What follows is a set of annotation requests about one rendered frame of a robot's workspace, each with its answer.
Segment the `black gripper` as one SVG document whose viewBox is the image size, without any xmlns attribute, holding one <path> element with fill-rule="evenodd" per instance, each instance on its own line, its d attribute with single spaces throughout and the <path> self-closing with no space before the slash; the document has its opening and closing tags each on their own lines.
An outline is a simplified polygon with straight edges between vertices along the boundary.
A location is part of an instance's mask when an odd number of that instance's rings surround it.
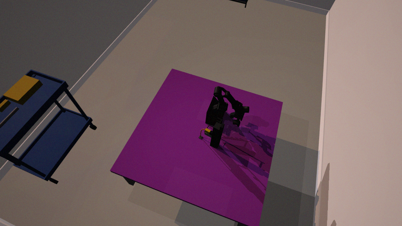
<svg viewBox="0 0 402 226">
<path fill-rule="evenodd" d="M 240 121 L 242 121 L 244 114 L 245 113 L 243 113 L 243 112 L 240 112 L 239 114 L 235 113 L 237 120 L 233 121 L 233 125 L 237 125 L 239 127 Z"/>
</svg>

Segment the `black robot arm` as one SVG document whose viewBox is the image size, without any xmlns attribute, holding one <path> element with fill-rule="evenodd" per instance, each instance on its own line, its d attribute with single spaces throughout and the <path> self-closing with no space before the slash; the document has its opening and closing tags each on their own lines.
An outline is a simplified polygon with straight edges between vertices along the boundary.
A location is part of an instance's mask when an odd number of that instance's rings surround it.
<svg viewBox="0 0 402 226">
<path fill-rule="evenodd" d="M 222 95 L 222 91 L 225 92 L 225 95 Z M 225 90 L 223 87 L 217 86 L 214 90 L 214 96 L 218 99 L 218 104 L 212 105 L 212 110 L 214 112 L 225 112 L 227 111 L 228 104 L 224 101 L 223 97 L 227 98 L 227 100 L 232 104 L 232 109 L 235 112 L 230 113 L 230 118 L 236 118 L 235 113 L 239 114 L 240 112 L 249 113 L 249 107 L 243 107 L 243 104 L 233 98 L 229 91 Z"/>
</svg>

